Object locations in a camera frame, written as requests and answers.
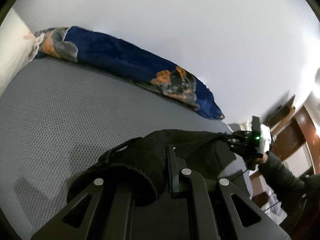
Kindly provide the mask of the right hand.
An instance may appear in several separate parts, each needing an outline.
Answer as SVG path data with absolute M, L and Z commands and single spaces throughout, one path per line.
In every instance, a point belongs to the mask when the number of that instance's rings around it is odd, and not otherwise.
M 267 151 L 267 152 L 261 154 L 260 158 L 255 159 L 255 163 L 257 165 L 265 164 L 268 160 L 268 156 L 269 156 L 269 152 Z

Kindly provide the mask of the right forearm dark sleeve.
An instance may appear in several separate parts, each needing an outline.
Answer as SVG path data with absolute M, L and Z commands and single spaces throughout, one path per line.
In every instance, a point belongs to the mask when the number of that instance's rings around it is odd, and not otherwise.
M 258 165 L 258 170 L 281 202 L 319 197 L 318 174 L 298 178 L 272 152 L 265 164 Z

